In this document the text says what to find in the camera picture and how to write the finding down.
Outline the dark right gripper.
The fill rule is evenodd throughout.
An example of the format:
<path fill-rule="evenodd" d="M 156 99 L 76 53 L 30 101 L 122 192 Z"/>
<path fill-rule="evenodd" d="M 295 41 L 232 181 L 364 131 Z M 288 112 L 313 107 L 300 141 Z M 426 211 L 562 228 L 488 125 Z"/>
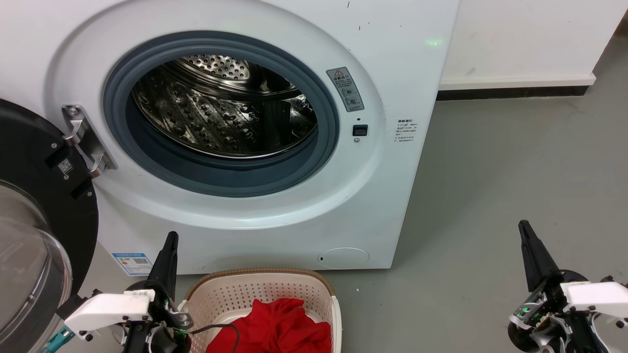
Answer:
<path fill-rule="evenodd" d="M 604 344 L 594 329 L 595 310 L 568 308 L 561 287 L 586 278 L 560 270 L 527 220 L 520 220 L 520 238 L 531 293 L 509 318 L 512 344 L 525 353 L 602 353 Z"/>

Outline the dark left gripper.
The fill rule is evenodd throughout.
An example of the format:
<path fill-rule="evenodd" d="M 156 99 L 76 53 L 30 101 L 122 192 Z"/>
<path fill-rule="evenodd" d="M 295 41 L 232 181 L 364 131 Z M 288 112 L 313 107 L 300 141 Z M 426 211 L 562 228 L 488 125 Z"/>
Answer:
<path fill-rule="evenodd" d="M 158 252 L 155 263 L 143 280 L 128 287 L 130 291 L 154 290 L 148 313 L 140 319 L 123 323 L 124 353 L 188 353 L 191 350 L 189 331 L 193 328 L 191 314 L 175 307 L 179 235 L 170 231 Z"/>

